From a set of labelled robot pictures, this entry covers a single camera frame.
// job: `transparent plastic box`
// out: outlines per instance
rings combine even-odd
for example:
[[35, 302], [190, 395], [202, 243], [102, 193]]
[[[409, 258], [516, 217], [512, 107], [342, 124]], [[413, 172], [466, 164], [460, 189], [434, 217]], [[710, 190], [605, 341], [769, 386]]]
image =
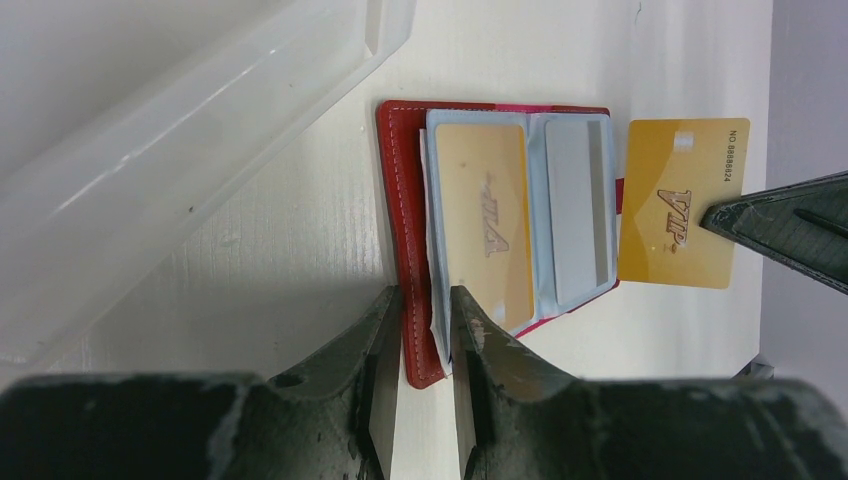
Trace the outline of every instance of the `transparent plastic box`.
[[0, 6], [0, 373], [52, 361], [394, 52], [414, 8]]

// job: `wallet stitching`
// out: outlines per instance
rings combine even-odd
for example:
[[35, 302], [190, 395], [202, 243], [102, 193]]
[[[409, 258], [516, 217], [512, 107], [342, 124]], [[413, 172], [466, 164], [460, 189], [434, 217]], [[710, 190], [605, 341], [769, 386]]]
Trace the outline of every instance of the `wallet stitching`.
[[[394, 164], [394, 170], [395, 170], [395, 190], [397, 192], [398, 200], [400, 201], [400, 217], [401, 217], [401, 221], [403, 222], [403, 234], [404, 234], [404, 240], [406, 241], [406, 249], [407, 249], [407, 252], [411, 252], [412, 251], [412, 242], [410, 242], [409, 227], [407, 226], [407, 223], [406, 223], [406, 220], [407, 220], [406, 219], [406, 208], [404, 207], [403, 192], [402, 192], [402, 189], [400, 187], [402, 182], [401, 182], [401, 178], [400, 178], [400, 173], [398, 172], [398, 163], [399, 163], [398, 160], [399, 159], [398, 159], [397, 143], [395, 142], [395, 120], [394, 120], [394, 117], [392, 116], [392, 114], [394, 112], [401, 111], [401, 110], [404, 110], [404, 111], [429, 110], [429, 107], [394, 107], [394, 108], [389, 109], [389, 143], [392, 147], [392, 163]], [[464, 111], [469, 111], [469, 112], [485, 112], [485, 111], [488, 111], [488, 110], [483, 110], [483, 109], [480, 109], [480, 108], [463, 108], [463, 109], [457, 109], [457, 110], [464, 110]], [[407, 258], [406, 263], [407, 263], [407, 267], [409, 268], [410, 280], [412, 280], [412, 279], [415, 278], [415, 275], [413, 275], [412, 265], [411, 265], [411, 262], [409, 262], [408, 258]], [[436, 375], [438, 375], [439, 372], [438, 371], [430, 372], [430, 374], [427, 375], [426, 377], [421, 375], [421, 361], [422, 361], [421, 357], [422, 357], [423, 354], [421, 352], [421, 346], [422, 345], [420, 344], [419, 339], [420, 339], [420, 334], [422, 333], [422, 332], [420, 332], [420, 330], [423, 328], [423, 325], [421, 325], [420, 322], [418, 321], [417, 313], [418, 313], [418, 308], [420, 307], [420, 305], [416, 305], [417, 302], [415, 302], [415, 282], [414, 281], [410, 281], [410, 292], [412, 294], [411, 295], [411, 297], [412, 297], [412, 302], [411, 302], [412, 303], [412, 334], [415, 337], [415, 340], [413, 341], [412, 346], [413, 346], [413, 349], [415, 350], [416, 373], [418, 374], [419, 379], [429, 380], [429, 379], [435, 377]]]

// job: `white wall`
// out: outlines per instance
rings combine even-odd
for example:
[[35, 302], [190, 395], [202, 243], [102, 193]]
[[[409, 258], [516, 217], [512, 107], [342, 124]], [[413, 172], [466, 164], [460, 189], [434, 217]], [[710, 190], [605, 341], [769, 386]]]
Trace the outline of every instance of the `white wall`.
[[[848, 170], [848, 2], [775, 0], [772, 35], [769, 188]], [[766, 260], [761, 328], [776, 376], [848, 415], [848, 296]]]

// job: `red wallet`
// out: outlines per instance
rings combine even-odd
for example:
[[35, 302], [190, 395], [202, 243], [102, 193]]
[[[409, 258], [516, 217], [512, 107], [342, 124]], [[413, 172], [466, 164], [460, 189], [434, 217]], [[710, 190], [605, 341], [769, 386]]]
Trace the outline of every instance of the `red wallet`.
[[[423, 389], [445, 378], [436, 340], [430, 331], [432, 304], [427, 263], [427, 221], [424, 172], [421, 167], [419, 132], [426, 128], [432, 109], [504, 112], [601, 113], [606, 108], [508, 105], [494, 103], [420, 102], [388, 100], [377, 108], [377, 134], [383, 164], [383, 180], [392, 225], [398, 282], [404, 295], [403, 351], [409, 384]], [[621, 212], [623, 180], [616, 181], [616, 210]], [[527, 333], [551, 319], [541, 320]]]

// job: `gold card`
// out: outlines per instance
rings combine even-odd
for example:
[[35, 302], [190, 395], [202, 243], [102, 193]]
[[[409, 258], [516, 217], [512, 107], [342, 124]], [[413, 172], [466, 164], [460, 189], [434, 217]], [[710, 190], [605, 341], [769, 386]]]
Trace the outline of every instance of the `gold card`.
[[448, 277], [510, 331], [533, 318], [524, 129], [436, 126]]
[[621, 216], [621, 280], [727, 288], [733, 242], [698, 226], [742, 193], [745, 118], [630, 123]]

